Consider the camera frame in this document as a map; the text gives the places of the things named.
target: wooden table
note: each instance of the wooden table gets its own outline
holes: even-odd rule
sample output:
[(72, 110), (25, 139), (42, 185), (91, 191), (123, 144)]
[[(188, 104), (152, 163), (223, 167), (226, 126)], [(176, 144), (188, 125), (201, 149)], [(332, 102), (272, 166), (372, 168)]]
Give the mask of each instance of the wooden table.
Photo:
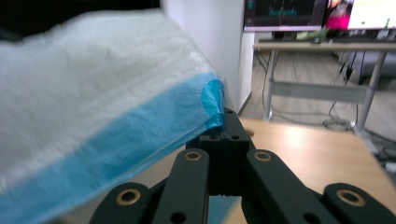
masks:
[[(361, 188), (396, 214), (396, 188), (363, 141), (353, 133), (241, 119), (257, 149), (275, 152), (310, 189), (333, 183)], [(236, 206), (225, 223), (246, 223)]]

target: desk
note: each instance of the desk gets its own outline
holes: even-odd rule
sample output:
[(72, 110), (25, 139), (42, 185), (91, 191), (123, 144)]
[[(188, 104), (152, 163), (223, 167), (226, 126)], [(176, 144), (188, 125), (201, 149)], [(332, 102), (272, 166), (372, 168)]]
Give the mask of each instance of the desk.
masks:
[[(310, 189), (333, 183), (361, 188), (396, 214), (396, 189), (362, 140), (353, 133), (241, 119), (258, 149), (275, 152)], [(224, 223), (246, 223), (240, 206)]]
[[(269, 83), (268, 92), (265, 101), (264, 120), (270, 118), (271, 99), (272, 95), (282, 95), (290, 97), (303, 97), (318, 100), (332, 100), (344, 101), (362, 104), (361, 113), (359, 115), (356, 130), (361, 133), (364, 129), (364, 123), (370, 110), (371, 103), (374, 98), (375, 89), (381, 74), (382, 65), (388, 51), (396, 50), (396, 44), (392, 43), (321, 43), (311, 44), (302, 42), (267, 42), (253, 45), (254, 49), (271, 50), (271, 62), (269, 67)], [(375, 69), (373, 71), (370, 85), (366, 87), (344, 87), (344, 86), (329, 86), (329, 85), (312, 85), (312, 84), (297, 84), (291, 82), (275, 82), (275, 55), (280, 50), (291, 51), (329, 51), (329, 50), (366, 50), (379, 51), (376, 61)]]

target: fabric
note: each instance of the fabric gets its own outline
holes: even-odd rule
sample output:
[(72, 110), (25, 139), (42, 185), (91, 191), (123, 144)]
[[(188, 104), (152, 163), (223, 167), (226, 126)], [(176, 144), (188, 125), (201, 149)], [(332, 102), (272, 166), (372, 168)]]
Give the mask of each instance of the fabric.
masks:
[(0, 42), (0, 223), (42, 223), (212, 127), (223, 85), (158, 10)]

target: black bracket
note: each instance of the black bracket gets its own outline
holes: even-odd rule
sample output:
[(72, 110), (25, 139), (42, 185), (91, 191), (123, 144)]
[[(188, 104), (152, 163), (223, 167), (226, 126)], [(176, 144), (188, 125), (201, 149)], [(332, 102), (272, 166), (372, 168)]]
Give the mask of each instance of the black bracket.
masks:
[(241, 196), (248, 223), (396, 223), (362, 189), (308, 189), (273, 152), (258, 150), (239, 118), (225, 109), (224, 129), (201, 134), (177, 155), (171, 174), (148, 189), (111, 190), (92, 216), (99, 223), (206, 223), (209, 195)]

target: monitor screen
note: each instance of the monitor screen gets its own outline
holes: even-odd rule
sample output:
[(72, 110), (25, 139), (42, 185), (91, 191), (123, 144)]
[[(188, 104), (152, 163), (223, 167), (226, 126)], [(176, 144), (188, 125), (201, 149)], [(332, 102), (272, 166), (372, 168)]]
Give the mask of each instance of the monitor screen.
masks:
[(332, 0), (326, 27), (334, 30), (396, 29), (395, 0)]
[(246, 0), (244, 31), (320, 30), (328, 0)]

